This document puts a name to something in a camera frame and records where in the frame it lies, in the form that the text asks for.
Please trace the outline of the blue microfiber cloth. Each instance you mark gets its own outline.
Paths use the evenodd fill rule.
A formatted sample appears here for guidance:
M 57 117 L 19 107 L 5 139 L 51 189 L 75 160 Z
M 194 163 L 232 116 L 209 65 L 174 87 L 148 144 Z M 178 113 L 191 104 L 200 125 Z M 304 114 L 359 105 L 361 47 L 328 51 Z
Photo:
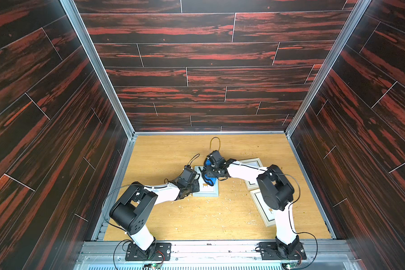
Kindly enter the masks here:
M 204 167 L 201 172 L 201 176 L 207 185 L 213 187 L 216 184 L 217 178 L 213 174 L 212 162 L 209 159 L 206 159 L 204 161 Z

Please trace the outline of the light green picture frame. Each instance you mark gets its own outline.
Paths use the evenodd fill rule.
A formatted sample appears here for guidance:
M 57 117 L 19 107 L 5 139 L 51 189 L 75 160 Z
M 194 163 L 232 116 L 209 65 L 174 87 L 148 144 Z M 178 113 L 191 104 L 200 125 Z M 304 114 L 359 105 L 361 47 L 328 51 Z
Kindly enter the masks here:
M 198 183 L 199 183 L 199 192 L 194 192 L 192 195 L 193 197 L 204 197 L 204 198 L 218 198 L 219 197 L 219 188 L 218 188 L 218 182 L 215 181 L 214 186 L 209 186 L 204 179 L 202 178 L 201 171 L 203 169 L 203 166 L 194 166 L 194 170 L 197 172 L 199 175 L 198 178 Z

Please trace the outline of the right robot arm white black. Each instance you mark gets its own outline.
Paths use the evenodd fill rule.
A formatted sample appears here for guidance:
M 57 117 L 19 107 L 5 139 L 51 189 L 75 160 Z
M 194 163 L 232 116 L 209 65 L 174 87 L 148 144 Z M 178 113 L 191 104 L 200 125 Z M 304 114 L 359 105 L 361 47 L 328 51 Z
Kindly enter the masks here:
M 276 248 L 280 258 L 288 259 L 300 244 L 290 210 L 294 188 L 276 165 L 256 167 L 234 159 L 215 161 L 206 158 L 202 177 L 205 181 L 222 178 L 239 178 L 256 183 L 265 204 L 273 210 L 276 225 Z

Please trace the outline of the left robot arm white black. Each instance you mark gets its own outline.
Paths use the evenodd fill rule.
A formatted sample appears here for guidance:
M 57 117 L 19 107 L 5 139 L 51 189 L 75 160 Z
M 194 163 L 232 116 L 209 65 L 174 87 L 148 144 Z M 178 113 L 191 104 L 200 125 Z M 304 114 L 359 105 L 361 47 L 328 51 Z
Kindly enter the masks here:
M 192 180 L 187 186 L 175 182 L 160 186 L 145 186 L 134 182 L 112 206 L 109 216 L 125 230 L 139 250 L 148 252 L 155 245 L 155 237 L 146 226 L 154 206 L 181 200 L 199 191 L 197 179 Z

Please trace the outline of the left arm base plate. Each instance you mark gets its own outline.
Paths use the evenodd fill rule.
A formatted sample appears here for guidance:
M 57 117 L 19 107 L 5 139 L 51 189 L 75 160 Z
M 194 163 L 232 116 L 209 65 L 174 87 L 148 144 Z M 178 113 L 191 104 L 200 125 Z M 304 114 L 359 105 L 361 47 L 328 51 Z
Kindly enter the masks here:
M 127 247 L 125 260 L 127 262 L 137 261 L 170 261 L 171 243 L 154 242 L 147 250 L 142 250 L 135 243 L 130 243 Z

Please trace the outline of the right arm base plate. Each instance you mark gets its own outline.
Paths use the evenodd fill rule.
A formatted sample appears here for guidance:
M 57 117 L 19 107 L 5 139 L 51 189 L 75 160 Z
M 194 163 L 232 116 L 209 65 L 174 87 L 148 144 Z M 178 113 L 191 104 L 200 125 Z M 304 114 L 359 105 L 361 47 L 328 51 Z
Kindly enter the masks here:
M 302 261 L 307 259 L 304 247 L 300 242 L 289 245 L 276 242 L 259 242 L 255 251 L 261 255 L 263 261 Z

